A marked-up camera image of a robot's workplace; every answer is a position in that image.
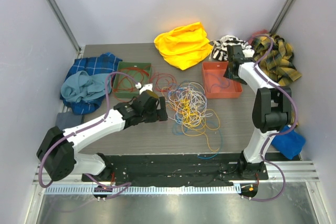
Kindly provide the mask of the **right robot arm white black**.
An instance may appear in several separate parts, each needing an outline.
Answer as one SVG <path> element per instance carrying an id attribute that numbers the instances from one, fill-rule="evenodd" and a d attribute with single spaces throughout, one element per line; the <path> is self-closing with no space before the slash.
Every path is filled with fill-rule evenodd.
<path id="1" fill-rule="evenodd" d="M 255 93 L 252 111 L 254 131 L 237 162 L 237 173 L 250 179 L 261 172 L 265 153 L 276 134 L 291 121 L 291 89 L 279 90 L 279 84 L 266 76 L 240 45 L 227 46 L 228 66 L 224 77 L 248 85 Z"/>

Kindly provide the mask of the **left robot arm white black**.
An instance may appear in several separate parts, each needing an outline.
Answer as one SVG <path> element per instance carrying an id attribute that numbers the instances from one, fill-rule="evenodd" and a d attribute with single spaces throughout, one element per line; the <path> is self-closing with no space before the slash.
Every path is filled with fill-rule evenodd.
<path id="1" fill-rule="evenodd" d="M 40 185 L 46 187 L 43 172 L 49 175 L 51 182 L 63 180 L 69 175 L 107 181 L 114 168 L 106 156 L 102 153 L 83 154 L 81 150 L 109 134 L 140 123 L 157 121 L 167 121 L 165 98 L 145 90 L 131 101 L 120 102 L 106 114 L 82 125 L 64 130 L 57 126 L 50 128 L 36 154 L 40 161 Z"/>

